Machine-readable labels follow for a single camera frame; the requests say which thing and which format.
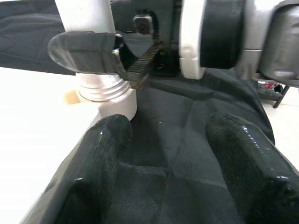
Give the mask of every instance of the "black cloth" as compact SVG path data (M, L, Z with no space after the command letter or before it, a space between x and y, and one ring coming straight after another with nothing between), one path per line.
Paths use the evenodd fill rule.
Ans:
M0 66L71 74L47 54L48 41L64 32L59 16L46 5L36 14L10 4L5 14L0 3ZM132 144L121 157L106 223L242 223L205 125L214 112L228 112L274 142L254 83L240 81L234 70L207 69L199 81L152 77L137 92L137 103Z

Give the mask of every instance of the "black metal stand leg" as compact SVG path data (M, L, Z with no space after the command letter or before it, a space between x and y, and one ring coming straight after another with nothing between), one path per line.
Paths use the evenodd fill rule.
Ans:
M286 85L285 86L285 88L284 88L284 90L282 91L282 96L281 96L281 98L279 98L277 101L276 101L276 103L275 103L275 105L273 106L273 108L278 108L279 107L279 105L281 104L281 101L284 99L284 97L285 97L285 95L286 95L286 93L289 91L289 89L290 89L290 86L288 86L288 85Z

